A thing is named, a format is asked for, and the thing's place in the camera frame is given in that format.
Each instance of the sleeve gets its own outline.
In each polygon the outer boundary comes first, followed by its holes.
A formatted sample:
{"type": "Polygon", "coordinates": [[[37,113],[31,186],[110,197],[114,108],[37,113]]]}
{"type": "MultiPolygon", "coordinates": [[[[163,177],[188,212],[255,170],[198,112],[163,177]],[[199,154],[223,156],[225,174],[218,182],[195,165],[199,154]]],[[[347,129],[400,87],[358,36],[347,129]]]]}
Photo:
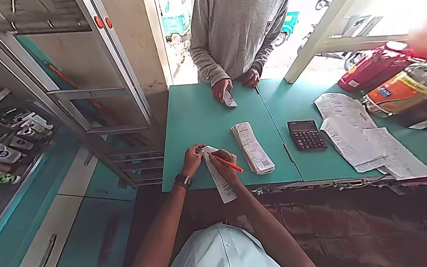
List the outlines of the sleeve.
{"type": "Polygon", "coordinates": [[[253,61],[253,64],[252,64],[252,68],[258,70],[260,76],[263,72],[263,66],[266,64],[268,57],[273,51],[273,42],[281,33],[284,20],[286,19],[286,13],[288,12],[288,3],[289,3],[289,0],[284,1],[283,6],[278,11],[276,20],[271,26],[270,31],[266,34],[266,37],[258,53],[256,53],[255,60],[253,61]]]}
{"type": "Polygon", "coordinates": [[[210,84],[230,77],[223,68],[215,62],[209,52],[209,0],[195,0],[193,5],[192,37],[189,52],[193,63],[200,73],[207,77],[210,84]]]}

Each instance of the calculator keypad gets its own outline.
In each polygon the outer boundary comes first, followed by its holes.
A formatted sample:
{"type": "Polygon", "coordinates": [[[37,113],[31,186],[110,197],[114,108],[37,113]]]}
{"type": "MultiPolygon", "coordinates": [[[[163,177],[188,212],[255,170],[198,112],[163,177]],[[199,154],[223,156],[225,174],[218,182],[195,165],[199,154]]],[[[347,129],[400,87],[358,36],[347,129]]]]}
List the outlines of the calculator keypad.
{"type": "Polygon", "coordinates": [[[319,131],[308,130],[308,131],[293,131],[294,143],[296,147],[303,150],[324,150],[327,149],[327,145],[321,138],[319,131]]]}

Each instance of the wristwatch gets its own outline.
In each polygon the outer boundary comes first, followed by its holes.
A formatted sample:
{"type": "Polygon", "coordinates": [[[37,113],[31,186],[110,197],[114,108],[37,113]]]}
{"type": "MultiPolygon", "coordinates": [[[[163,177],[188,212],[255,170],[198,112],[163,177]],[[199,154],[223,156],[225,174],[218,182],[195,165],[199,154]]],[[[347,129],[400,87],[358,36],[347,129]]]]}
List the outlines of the wristwatch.
{"type": "Polygon", "coordinates": [[[192,185],[192,178],[190,178],[189,175],[186,176],[178,173],[175,176],[174,183],[184,186],[186,189],[189,189],[192,185]]]}

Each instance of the green tabletop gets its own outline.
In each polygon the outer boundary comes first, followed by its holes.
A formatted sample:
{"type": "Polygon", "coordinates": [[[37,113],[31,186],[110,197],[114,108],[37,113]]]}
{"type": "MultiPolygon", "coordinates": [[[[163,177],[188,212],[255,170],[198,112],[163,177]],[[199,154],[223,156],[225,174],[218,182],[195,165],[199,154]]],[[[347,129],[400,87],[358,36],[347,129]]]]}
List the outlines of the green tabletop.
{"type": "MultiPolygon", "coordinates": [[[[302,75],[294,84],[288,84],[284,79],[262,80],[258,89],[304,181],[379,176],[381,174],[376,170],[358,173],[331,145],[325,151],[300,152],[289,135],[288,121],[315,120],[320,128],[323,120],[314,100],[323,93],[347,94],[335,82],[336,79],[302,75]]],[[[387,127],[427,165],[427,131],[401,127],[389,118],[373,119],[378,127],[387,127]]]]}
{"type": "MultiPolygon", "coordinates": [[[[255,89],[234,82],[232,96],[238,104],[236,108],[218,103],[209,83],[170,87],[163,191],[171,190],[175,175],[182,169],[186,149],[196,143],[236,154],[237,164],[245,170],[239,177],[246,185],[301,181],[260,95],[255,89]],[[252,125],[258,142],[275,163],[276,170],[272,173],[257,175],[248,167],[230,130],[243,122],[252,125]]],[[[193,180],[192,189],[215,188],[205,162],[201,163],[193,180]]]]}

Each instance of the wheel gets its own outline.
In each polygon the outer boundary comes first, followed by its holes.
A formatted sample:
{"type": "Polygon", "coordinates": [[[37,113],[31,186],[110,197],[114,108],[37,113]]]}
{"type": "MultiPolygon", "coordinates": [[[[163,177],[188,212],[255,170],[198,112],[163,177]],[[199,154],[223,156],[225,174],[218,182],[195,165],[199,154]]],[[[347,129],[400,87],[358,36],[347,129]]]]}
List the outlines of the wheel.
{"type": "Polygon", "coordinates": [[[364,57],[364,54],[362,52],[356,52],[353,55],[351,55],[349,58],[345,60],[343,63],[343,68],[347,71],[349,71],[357,62],[359,62],[364,57]]]}
{"type": "Polygon", "coordinates": [[[274,46],[280,46],[286,41],[287,34],[285,32],[282,32],[278,35],[276,40],[274,40],[274,46]]]}
{"type": "Polygon", "coordinates": [[[323,9],[324,7],[325,7],[325,4],[326,4],[327,2],[326,1],[324,1],[324,0],[319,0],[317,3],[316,3],[316,10],[321,10],[321,9],[323,9]]]}
{"type": "Polygon", "coordinates": [[[300,45],[300,46],[298,47],[298,55],[299,55],[299,52],[301,51],[302,47],[303,47],[303,45],[300,45]]]}
{"type": "Polygon", "coordinates": [[[178,34],[178,33],[173,33],[173,34],[171,35],[171,41],[172,41],[172,43],[174,43],[175,45],[178,45],[178,44],[182,43],[182,37],[181,37],[181,35],[180,35],[180,34],[178,34]]]}

